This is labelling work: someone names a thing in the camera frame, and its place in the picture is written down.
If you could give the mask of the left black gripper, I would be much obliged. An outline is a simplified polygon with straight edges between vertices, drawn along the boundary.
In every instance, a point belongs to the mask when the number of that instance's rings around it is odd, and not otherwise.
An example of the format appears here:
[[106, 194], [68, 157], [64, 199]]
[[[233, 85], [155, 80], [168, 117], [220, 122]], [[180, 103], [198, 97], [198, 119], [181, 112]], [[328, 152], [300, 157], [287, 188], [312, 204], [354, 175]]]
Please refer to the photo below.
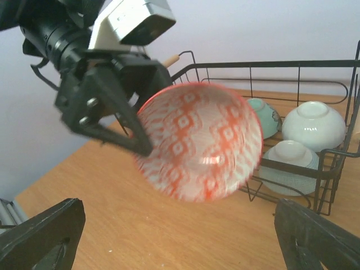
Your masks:
[[[61, 71], [55, 105], [73, 133], [149, 156], [153, 146], [137, 112], [171, 85], [167, 69], [143, 53], [87, 52]], [[123, 133], [100, 123], [108, 116], [115, 117]]]

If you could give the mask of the white ceramic bowl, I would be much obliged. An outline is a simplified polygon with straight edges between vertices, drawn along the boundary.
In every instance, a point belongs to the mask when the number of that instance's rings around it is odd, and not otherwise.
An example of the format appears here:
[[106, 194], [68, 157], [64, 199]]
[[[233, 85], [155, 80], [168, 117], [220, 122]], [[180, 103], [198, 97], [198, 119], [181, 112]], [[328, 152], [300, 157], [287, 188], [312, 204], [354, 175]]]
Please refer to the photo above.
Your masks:
[[342, 144], [347, 128], [340, 113], [320, 101], [308, 101], [291, 110], [282, 123], [282, 138], [314, 152]]

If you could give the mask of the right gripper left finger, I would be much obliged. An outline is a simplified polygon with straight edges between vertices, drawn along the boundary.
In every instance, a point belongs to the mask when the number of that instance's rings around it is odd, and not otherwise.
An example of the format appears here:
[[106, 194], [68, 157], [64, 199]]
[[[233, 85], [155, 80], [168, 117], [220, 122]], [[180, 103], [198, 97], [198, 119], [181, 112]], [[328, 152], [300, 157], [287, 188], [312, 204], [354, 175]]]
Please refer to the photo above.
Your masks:
[[1, 234], [1, 269], [72, 269], [86, 222], [68, 198]]

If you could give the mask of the red patterned bowl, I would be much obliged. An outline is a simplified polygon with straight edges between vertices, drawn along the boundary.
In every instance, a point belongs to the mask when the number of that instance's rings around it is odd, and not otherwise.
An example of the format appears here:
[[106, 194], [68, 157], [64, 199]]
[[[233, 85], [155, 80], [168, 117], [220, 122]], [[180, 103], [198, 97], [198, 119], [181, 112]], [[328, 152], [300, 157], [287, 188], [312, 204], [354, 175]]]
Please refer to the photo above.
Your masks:
[[177, 84], [138, 111], [153, 151], [136, 157], [144, 179], [161, 193], [189, 202], [225, 198], [258, 167], [259, 118], [236, 91], [217, 84]]

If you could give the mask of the black wire dish rack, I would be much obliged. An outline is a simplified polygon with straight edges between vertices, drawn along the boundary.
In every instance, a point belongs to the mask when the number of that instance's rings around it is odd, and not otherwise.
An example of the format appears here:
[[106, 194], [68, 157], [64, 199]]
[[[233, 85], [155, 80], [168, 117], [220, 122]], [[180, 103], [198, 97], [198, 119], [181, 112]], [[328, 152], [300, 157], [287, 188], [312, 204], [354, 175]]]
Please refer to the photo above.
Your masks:
[[192, 62], [173, 82], [225, 82], [258, 114], [263, 158], [241, 188], [250, 200], [295, 199], [330, 215], [346, 158], [359, 157], [359, 57], [352, 60]]

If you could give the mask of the celadon green bowl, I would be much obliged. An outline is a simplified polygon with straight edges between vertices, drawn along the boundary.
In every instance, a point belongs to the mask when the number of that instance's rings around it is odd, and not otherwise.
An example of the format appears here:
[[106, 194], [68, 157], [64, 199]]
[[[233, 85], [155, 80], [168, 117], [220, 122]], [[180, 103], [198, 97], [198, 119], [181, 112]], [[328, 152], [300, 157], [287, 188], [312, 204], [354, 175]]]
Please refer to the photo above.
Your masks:
[[303, 144], [285, 140], [263, 156], [273, 166], [260, 166], [258, 176], [271, 191], [285, 196], [309, 195], [316, 191], [317, 178], [304, 175], [306, 169], [318, 169], [319, 157]]
[[264, 139], [270, 138], [281, 131], [282, 120], [273, 106], [260, 98], [250, 98], [247, 102], [260, 120]]

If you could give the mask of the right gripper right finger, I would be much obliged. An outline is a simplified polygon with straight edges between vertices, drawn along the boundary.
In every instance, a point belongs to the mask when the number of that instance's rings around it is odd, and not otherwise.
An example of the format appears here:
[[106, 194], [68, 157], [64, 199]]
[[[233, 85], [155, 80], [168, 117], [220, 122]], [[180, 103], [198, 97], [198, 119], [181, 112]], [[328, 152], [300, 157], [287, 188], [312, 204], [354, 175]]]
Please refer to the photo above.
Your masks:
[[359, 269], [359, 237], [288, 199], [274, 227], [287, 269]]

